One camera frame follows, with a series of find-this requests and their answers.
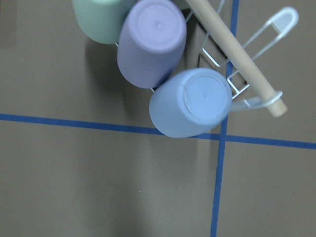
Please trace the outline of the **blue plastic cup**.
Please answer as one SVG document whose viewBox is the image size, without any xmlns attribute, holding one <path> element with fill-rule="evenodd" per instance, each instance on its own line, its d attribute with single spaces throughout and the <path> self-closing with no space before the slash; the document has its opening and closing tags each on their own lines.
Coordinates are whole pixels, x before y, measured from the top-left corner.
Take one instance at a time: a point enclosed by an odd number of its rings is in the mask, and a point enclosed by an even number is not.
<svg viewBox="0 0 316 237">
<path fill-rule="evenodd" d="M 149 103 L 154 126 L 172 138 L 208 132 L 229 113 L 232 92 L 217 71 L 194 68 L 182 71 L 155 90 Z"/>
</svg>

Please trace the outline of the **green plastic cup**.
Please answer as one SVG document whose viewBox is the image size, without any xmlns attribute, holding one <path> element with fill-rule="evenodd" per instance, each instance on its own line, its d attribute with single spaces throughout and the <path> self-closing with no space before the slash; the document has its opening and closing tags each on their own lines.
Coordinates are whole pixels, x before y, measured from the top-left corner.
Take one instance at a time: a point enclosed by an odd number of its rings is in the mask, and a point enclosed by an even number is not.
<svg viewBox="0 0 316 237">
<path fill-rule="evenodd" d="M 135 0 L 73 0 L 77 23 L 90 39 L 102 44 L 119 40 L 122 25 Z"/>
</svg>

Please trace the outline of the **purple plastic cup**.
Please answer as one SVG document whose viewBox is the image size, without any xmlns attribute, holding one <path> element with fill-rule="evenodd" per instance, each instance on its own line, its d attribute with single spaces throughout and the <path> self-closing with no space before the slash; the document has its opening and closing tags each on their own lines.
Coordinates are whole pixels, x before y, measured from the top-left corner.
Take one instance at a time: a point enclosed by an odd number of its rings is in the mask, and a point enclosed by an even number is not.
<svg viewBox="0 0 316 237">
<path fill-rule="evenodd" d="M 154 88 L 174 71 L 184 52 L 187 26 L 181 10 L 170 0 L 141 0 L 124 21 L 117 63 L 134 86 Z"/>
</svg>

